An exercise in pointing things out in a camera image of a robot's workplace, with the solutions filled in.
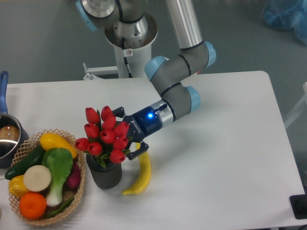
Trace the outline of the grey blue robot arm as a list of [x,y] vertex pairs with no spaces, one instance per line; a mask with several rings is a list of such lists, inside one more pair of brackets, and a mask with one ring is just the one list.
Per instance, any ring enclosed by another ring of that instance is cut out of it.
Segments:
[[202,38],[193,3],[190,0],[166,2],[176,32],[180,53],[174,58],[152,57],[151,45],[157,36],[154,18],[143,10],[141,0],[79,0],[76,7],[91,30],[104,28],[116,57],[120,78],[148,78],[160,100],[132,114],[123,108],[114,114],[130,124],[128,134],[140,148],[128,155],[133,160],[145,153],[143,139],[195,111],[200,96],[182,81],[210,66],[216,60],[211,43]]

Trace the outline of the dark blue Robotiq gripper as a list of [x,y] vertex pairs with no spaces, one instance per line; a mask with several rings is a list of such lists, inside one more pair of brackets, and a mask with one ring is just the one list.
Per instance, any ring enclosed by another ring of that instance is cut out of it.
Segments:
[[124,107],[121,106],[112,111],[115,117],[123,118],[123,121],[128,123],[127,134],[132,138],[132,142],[136,142],[135,151],[126,155],[130,161],[148,150],[149,146],[143,140],[163,127],[163,122],[158,114],[161,110],[161,108],[145,107],[132,115],[126,115]]

